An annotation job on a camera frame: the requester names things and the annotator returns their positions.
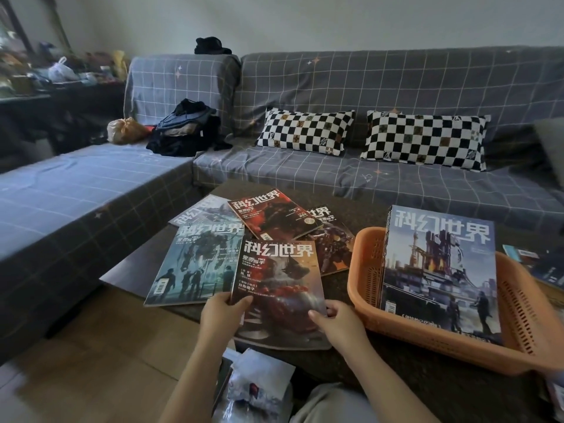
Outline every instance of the hand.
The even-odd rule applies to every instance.
[[[361,347],[372,348],[364,325],[350,306],[336,300],[325,300],[325,305],[328,318],[315,310],[309,311],[309,317],[321,328],[345,360]]]
[[[253,302],[253,296],[245,297],[234,305],[227,304],[229,292],[215,294],[202,310],[198,341],[207,346],[210,342],[224,350],[229,340],[235,335],[241,316]]]

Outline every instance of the sofa seat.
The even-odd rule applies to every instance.
[[[0,175],[0,364],[198,198],[192,158],[104,144]]]
[[[470,172],[361,160],[359,149],[335,157],[254,147],[248,138],[233,143],[232,149],[196,157],[196,185],[215,187],[234,178],[312,193],[326,191],[365,203],[377,199],[539,232],[554,232],[564,225],[564,192],[556,181],[515,166]]]

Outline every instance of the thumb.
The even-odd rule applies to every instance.
[[[310,310],[307,314],[309,315],[310,319],[313,320],[315,325],[325,331],[327,323],[329,322],[328,318],[323,316],[321,313],[316,312],[315,310]]]
[[[239,302],[234,305],[235,311],[239,314],[243,314],[245,310],[247,310],[250,304],[253,302],[253,296],[247,296],[239,300]]]

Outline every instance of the left hand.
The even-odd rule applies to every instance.
[[[239,328],[243,313],[253,302],[253,296],[249,296],[231,306],[227,304],[230,297],[230,292],[221,292],[208,299],[200,319],[199,341],[207,345],[211,342],[222,350],[227,347]]]

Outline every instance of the wall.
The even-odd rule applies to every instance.
[[[103,49],[104,44],[79,0],[57,0],[61,22],[70,46],[77,52]],[[33,48],[38,42],[60,46],[59,38],[50,22],[50,13],[42,0],[10,0],[18,20]]]
[[[191,53],[564,45],[564,0],[81,0],[105,46]]]

